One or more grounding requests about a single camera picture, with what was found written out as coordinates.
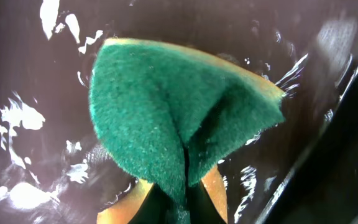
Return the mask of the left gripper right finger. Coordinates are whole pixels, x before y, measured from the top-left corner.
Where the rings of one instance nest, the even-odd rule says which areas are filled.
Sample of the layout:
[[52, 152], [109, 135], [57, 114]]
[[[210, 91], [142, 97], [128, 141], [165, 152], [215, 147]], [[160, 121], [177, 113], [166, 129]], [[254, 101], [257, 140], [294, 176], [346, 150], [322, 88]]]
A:
[[191, 224], [225, 223], [201, 182], [186, 188], [186, 199]]

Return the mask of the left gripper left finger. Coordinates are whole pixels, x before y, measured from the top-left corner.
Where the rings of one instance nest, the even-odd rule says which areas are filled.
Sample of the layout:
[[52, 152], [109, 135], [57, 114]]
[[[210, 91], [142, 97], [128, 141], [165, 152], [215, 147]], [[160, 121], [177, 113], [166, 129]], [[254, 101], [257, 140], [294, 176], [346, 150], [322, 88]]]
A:
[[173, 200], [153, 186], [129, 224], [180, 224], [183, 220]]

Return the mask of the green yellow sponge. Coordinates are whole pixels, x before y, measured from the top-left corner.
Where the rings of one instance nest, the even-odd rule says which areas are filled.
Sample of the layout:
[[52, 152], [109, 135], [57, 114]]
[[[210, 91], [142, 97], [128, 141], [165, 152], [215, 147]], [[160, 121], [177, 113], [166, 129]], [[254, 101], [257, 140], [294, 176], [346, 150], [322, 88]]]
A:
[[128, 174], [170, 198], [189, 223], [188, 189], [218, 160], [284, 121], [283, 91], [215, 55], [166, 42], [107, 39], [89, 82], [98, 140]]

